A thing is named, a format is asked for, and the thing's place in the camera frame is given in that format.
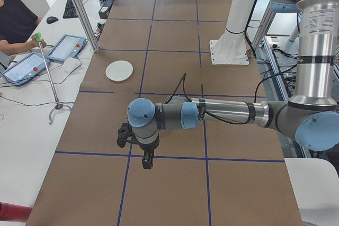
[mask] green handle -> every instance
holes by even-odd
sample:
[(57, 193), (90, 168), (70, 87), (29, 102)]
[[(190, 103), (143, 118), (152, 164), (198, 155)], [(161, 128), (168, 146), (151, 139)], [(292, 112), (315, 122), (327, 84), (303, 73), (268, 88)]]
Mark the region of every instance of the green handle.
[(42, 39), (41, 39), (41, 34), (40, 34), (40, 32), (38, 32), (38, 33), (34, 34), (34, 36), (35, 36), (35, 39), (37, 40), (37, 42), (42, 42)]

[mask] red object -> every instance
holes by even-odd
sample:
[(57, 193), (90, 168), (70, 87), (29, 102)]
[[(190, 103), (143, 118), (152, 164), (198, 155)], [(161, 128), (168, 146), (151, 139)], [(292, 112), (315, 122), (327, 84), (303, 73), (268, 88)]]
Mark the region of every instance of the red object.
[(0, 221), (26, 222), (31, 211), (31, 207), (0, 202)]

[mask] white disc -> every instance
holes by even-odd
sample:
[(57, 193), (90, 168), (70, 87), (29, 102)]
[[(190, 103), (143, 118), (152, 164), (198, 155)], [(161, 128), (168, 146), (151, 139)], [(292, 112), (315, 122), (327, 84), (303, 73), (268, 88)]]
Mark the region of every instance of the white disc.
[(121, 82), (128, 79), (133, 72), (133, 66), (130, 62), (119, 60), (110, 63), (106, 68), (106, 76), (115, 82)]

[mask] black keyboard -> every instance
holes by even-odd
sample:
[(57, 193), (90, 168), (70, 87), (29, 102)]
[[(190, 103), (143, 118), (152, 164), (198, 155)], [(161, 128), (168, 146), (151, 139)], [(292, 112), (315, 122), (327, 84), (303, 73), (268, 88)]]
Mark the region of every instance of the black keyboard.
[(78, 15), (76, 13), (72, 0), (67, 0), (63, 18), (69, 19), (69, 18), (77, 18), (77, 17)]

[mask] label sticker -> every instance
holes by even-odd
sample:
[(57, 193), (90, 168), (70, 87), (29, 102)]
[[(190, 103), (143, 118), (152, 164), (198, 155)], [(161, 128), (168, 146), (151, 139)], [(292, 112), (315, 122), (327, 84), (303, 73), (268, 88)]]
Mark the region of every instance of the label sticker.
[(300, 37), (318, 34), (334, 34), (338, 32), (339, 10), (322, 9), (302, 14)]

